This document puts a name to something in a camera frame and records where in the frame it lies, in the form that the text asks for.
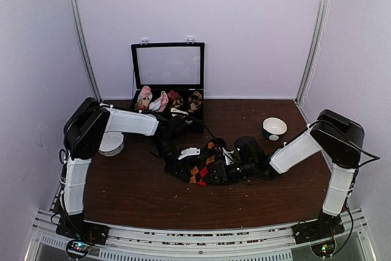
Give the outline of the beige brown argyle sock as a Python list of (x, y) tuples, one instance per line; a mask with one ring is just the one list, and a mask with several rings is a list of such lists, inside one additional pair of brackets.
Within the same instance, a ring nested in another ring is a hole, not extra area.
[(202, 94), (199, 91), (194, 91), (188, 98), (188, 111), (191, 113), (196, 113), (200, 110), (203, 102)]

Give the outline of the red orange argyle sock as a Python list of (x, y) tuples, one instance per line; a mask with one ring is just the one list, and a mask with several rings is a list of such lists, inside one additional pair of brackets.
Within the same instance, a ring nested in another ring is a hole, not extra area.
[(192, 156), (194, 161), (189, 164), (189, 183), (200, 186), (227, 184), (224, 155), (226, 146), (222, 138), (212, 139), (200, 150), (200, 158)]

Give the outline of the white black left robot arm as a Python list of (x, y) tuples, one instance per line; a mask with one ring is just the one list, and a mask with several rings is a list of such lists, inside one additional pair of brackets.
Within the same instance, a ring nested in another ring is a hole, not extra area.
[(75, 239), (88, 233), (88, 226), (77, 216), (84, 211), (84, 190), (87, 171), (92, 159), (100, 153), (115, 156), (124, 147), (126, 133), (153, 138), (153, 144), (168, 166), (199, 156), (201, 149), (190, 147), (179, 151), (174, 139), (186, 128), (184, 114), (166, 116), (150, 110), (126, 110), (86, 98), (64, 126), (66, 175), (62, 208), (71, 215), (64, 221), (64, 229)]

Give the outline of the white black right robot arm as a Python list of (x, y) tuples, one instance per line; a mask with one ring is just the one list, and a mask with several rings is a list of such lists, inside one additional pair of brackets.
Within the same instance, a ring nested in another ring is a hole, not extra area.
[(341, 213), (345, 200), (353, 191), (364, 152), (364, 137), (364, 128), (359, 123), (325, 109), (302, 133), (270, 155), (253, 136), (241, 136), (234, 141), (238, 158), (218, 147), (216, 162), (212, 163), (206, 182), (228, 185), (252, 175), (262, 180), (275, 180), (310, 158), (325, 155), (332, 162), (331, 178), (321, 207), (323, 216), (313, 224), (313, 232), (324, 238), (336, 228), (335, 217)]

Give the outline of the white sock in box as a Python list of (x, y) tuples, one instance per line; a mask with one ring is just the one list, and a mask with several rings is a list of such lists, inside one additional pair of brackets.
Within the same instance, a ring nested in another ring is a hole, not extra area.
[(177, 115), (184, 115), (184, 116), (187, 116), (188, 115), (188, 112), (186, 111), (182, 111), (178, 108), (171, 108), (170, 109), (170, 113), (173, 115), (173, 116), (177, 116)]

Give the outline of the white pink sock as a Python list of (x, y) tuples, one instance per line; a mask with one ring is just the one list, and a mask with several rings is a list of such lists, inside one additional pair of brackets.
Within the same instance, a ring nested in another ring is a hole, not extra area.
[(149, 110), (155, 112), (163, 112), (169, 101), (169, 97), (165, 91), (161, 92), (159, 98), (149, 104)]

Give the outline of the dark red rolled sock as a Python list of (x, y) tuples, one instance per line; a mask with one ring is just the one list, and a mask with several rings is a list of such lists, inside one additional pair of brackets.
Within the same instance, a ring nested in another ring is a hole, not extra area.
[(167, 94), (167, 96), (169, 97), (170, 100), (174, 101), (174, 100), (176, 100), (180, 96), (180, 94), (178, 92), (174, 91), (174, 90), (171, 90)]

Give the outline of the white bowl dark outside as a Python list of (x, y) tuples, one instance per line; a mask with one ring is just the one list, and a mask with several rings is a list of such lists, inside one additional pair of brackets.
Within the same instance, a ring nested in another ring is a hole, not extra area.
[(269, 141), (282, 140), (287, 131), (287, 124), (277, 117), (268, 117), (262, 123), (263, 135)]

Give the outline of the pink rolled sock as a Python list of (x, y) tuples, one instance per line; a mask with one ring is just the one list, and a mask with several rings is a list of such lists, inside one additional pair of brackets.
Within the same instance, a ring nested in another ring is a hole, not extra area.
[(152, 91), (149, 86), (144, 86), (137, 98), (137, 107), (147, 109), (152, 99)]

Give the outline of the black box with glass lid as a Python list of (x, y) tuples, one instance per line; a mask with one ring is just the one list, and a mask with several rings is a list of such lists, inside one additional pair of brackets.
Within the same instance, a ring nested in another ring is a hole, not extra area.
[[(167, 94), (174, 90), (184, 99), (182, 111), (188, 111), (188, 98), (194, 91), (204, 94), (205, 44), (202, 42), (186, 43), (148, 43), (131, 45), (136, 91), (131, 108), (136, 107), (137, 98), (144, 86), (152, 91), (151, 101), (160, 97), (161, 92)], [(172, 100), (161, 115), (169, 118)], [(186, 118), (188, 133), (202, 134), (204, 127), (203, 102), (200, 110)]]

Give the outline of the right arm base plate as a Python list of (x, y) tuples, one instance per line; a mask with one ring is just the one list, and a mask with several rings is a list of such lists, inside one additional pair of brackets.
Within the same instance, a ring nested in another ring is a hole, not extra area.
[(292, 226), (296, 244), (313, 242), (324, 238), (330, 238), (335, 234), (345, 231), (340, 216), (319, 214), (313, 221), (300, 221)]

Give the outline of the aluminium frame post right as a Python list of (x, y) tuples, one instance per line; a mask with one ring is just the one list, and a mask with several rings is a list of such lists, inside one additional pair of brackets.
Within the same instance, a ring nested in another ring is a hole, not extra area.
[(304, 105), (304, 100), (312, 81), (312, 76), (315, 71), (315, 65), (318, 58), (321, 36), (324, 31), (326, 18), (329, 10), (330, 0), (318, 0), (318, 8), (313, 27), (312, 38), (310, 41), (309, 52), (306, 58), (304, 72), (302, 74), (299, 89), (296, 95), (296, 103), (299, 106)]

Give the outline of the aluminium frame post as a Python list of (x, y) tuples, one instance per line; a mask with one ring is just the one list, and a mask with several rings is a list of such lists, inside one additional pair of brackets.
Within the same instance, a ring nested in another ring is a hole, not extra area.
[(315, 71), (315, 65), (318, 58), (321, 36), (324, 31), (326, 18), (329, 10), (330, 0), (318, 0), (318, 8), (313, 27), (312, 38), (310, 41), (309, 52), (306, 58), (304, 72), (302, 74), (299, 89), (296, 95), (296, 103), (299, 106), (304, 105), (304, 100), (312, 81), (312, 76)]
[(84, 68), (87, 73), (87, 78), (89, 80), (89, 84), (93, 90), (93, 94), (94, 94), (95, 98), (98, 101), (102, 101), (101, 94), (98, 89), (97, 80), (96, 80), (95, 74), (93, 72), (92, 63), (90, 60), (90, 55), (89, 55), (88, 48), (87, 48), (87, 43), (86, 43), (86, 38), (85, 38), (83, 26), (82, 26), (82, 19), (81, 19), (78, 0), (70, 0), (70, 5), (71, 5), (71, 10), (72, 10), (72, 15), (73, 15), (73, 22), (74, 22), (75, 29), (76, 29), (76, 36), (77, 36), (77, 40), (78, 40), (79, 50), (81, 52), (82, 61), (83, 61)]

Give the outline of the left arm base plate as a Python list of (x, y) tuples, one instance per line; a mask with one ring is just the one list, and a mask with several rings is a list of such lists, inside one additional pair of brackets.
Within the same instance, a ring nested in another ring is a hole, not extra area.
[(105, 245), (109, 234), (109, 227), (102, 224), (86, 222), (84, 212), (71, 215), (63, 208), (58, 209), (60, 220), (56, 233), (67, 238), (81, 240), (85, 243)]

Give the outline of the aluminium frame post left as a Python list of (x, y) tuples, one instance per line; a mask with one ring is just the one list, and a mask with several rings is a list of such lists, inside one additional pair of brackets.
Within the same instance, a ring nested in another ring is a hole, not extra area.
[(82, 26), (82, 19), (81, 19), (78, 0), (70, 0), (70, 5), (71, 5), (71, 10), (72, 10), (72, 15), (73, 15), (73, 22), (74, 22), (75, 29), (76, 29), (76, 36), (77, 36), (77, 40), (78, 40), (79, 50), (81, 52), (82, 61), (83, 61), (84, 68), (87, 73), (87, 78), (89, 80), (89, 84), (93, 90), (93, 94), (94, 94), (95, 98), (98, 101), (102, 101), (101, 94), (98, 89), (97, 80), (96, 80), (95, 74), (93, 72), (92, 63), (90, 60), (90, 55), (89, 55), (88, 48), (87, 48), (87, 43), (86, 43), (86, 38), (85, 38), (83, 26)]

